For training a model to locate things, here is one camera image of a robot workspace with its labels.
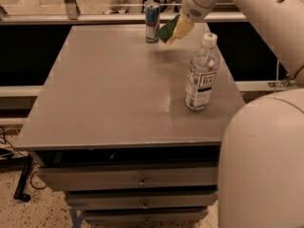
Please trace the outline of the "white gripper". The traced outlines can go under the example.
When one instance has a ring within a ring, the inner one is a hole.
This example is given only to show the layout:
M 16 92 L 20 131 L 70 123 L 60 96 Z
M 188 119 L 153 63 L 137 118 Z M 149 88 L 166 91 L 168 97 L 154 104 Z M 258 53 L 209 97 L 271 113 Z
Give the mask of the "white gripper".
M 173 36 L 169 39 L 167 46 L 171 46 L 177 39 L 182 39 L 187 35 L 194 23 L 201 23 L 205 17 L 212 11 L 219 0 L 182 0 L 180 16 L 175 27 Z

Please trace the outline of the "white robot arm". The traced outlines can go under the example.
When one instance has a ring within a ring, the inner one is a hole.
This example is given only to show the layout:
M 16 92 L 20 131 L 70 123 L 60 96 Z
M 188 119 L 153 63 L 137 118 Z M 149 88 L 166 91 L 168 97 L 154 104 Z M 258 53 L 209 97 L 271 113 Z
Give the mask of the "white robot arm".
M 182 0 L 207 15 L 218 0 Z M 232 0 L 298 84 L 304 0 Z M 304 89 L 246 104 L 226 127 L 218 164 L 218 228 L 304 228 Z

